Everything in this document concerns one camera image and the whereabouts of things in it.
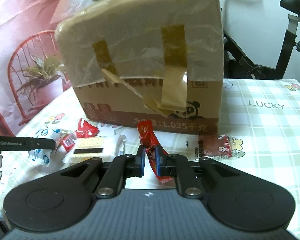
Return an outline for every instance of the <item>metal screw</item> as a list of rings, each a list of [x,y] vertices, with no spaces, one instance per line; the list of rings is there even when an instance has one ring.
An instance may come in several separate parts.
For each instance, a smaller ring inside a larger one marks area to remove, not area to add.
[[[201,190],[198,189],[197,187],[189,187],[186,189],[186,194],[189,196],[197,196],[201,194]]]
[[[102,187],[100,189],[98,189],[98,194],[101,196],[109,196],[113,193],[112,188],[109,187]]]

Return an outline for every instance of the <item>brown tape strip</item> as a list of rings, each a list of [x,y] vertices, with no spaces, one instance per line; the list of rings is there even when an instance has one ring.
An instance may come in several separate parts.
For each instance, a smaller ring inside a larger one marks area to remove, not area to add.
[[[141,99],[143,99],[143,103],[145,104],[145,106],[147,106],[148,108],[150,108],[151,110],[161,114],[164,117],[168,117],[169,114],[172,114],[173,111],[171,110],[166,110],[166,109],[161,109],[160,107],[158,107],[158,103],[155,102],[152,98],[149,97],[144,97],[142,96],[138,90],[136,90],[134,87],[132,87],[130,84],[128,84],[127,82],[125,82],[123,79],[119,78],[118,76],[112,74],[110,71],[106,70],[106,69],[101,69],[104,77],[110,81],[113,84],[122,84],[125,87],[127,87],[129,90],[131,90],[134,94],[136,94],[138,97],[140,97]]]
[[[97,41],[92,44],[94,53],[96,54],[97,62],[102,69],[110,71],[112,74],[117,74],[112,59],[109,54],[108,45],[105,40]]]
[[[161,28],[164,54],[164,76],[160,108],[186,111],[187,71],[186,38],[183,25]]]

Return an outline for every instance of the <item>plant pot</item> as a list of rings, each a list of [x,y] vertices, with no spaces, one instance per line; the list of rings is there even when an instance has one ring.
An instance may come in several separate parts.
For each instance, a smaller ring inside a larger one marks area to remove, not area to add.
[[[50,84],[38,89],[38,100],[43,101],[45,104],[50,103],[53,99],[57,98],[63,93],[62,79],[58,78]]]

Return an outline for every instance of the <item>panda logo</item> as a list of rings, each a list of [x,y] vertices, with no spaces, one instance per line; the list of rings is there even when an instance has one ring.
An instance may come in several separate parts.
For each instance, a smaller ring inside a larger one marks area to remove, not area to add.
[[[174,112],[170,114],[170,116],[176,119],[189,119],[189,120],[196,120],[199,118],[204,118],[198,115],[198,108],[200,107],[200,103],[197,101],[189,102],[187,101],[187,107],[185,112]]]

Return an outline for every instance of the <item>table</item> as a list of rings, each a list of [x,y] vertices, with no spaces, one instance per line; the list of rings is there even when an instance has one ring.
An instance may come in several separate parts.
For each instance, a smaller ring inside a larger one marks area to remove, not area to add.
[[[49,126],[74,131],[85,117],[73,89],[69,89],[45,107],[19,133],[32,136],[38,128]],[[136,154],[140,143],[134,128],[112,127],[91,122],[100,135],[122,134],[127,137],[125,153]],[[156,131],[168,153],[189,155],[197,136]],[[288,189],[296,201],[296,211],[288,230],[300,239],[300,84],[296,80],[225,79],[222,94],[219,134],[235,140],[235,153],[241,158],[223,163]],[[65,168],[62,154],[56,153],[51,165],[43,167],[27,159],[27,153],[4,152],[0,203],[17,185]],[[174,187],[174,181],[161,184],[146,161],[145,176],[127,180],[128,188]]]

